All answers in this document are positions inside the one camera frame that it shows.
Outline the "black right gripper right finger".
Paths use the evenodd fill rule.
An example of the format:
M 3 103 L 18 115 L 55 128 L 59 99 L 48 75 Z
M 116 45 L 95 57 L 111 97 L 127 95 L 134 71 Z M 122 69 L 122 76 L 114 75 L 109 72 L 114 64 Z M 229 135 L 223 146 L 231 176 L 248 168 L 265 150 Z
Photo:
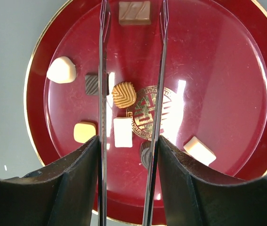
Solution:
M 267 226 L 267 176 L 220 173 L 159 138 L 159 176 L 169 226 Z

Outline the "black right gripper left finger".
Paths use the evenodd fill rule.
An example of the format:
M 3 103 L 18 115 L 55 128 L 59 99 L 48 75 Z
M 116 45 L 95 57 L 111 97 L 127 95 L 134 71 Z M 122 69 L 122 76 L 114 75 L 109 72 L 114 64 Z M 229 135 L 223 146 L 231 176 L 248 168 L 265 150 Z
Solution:
M 98 137 L 24 177 L 0 179 L 0 226 L 88 226 L 97 184 Z

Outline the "metal serving tongs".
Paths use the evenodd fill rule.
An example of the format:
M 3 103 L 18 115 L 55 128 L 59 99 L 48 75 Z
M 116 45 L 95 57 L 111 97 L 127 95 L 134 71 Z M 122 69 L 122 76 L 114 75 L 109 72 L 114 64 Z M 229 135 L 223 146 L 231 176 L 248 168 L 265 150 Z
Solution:
M 111 10 L 107 0 L 101 2 L 99 29 L 99 67 L 98 67 L 98 134 L 100 141 L 100 156 L 98 158 L 98 224 L 106 225 L 107 220 L 107 135 L 106 135 L 106 101 L 107 101 L 107 44 L 109 40 Z M 150 146 L 148 175 L 146 184 L 145 204 L 143 212 L 144 226 L 150 226 L 153 222 L 154 191 L 159 152 L 159 136 L 162 118 L 162 104 L 164 94 L 164 76 L 168 46 L 169 7 L 168 1 L 161 4 L 159 13 L 160 36 L 162 42 L 160 70 L 158 76 L 152 140 Z

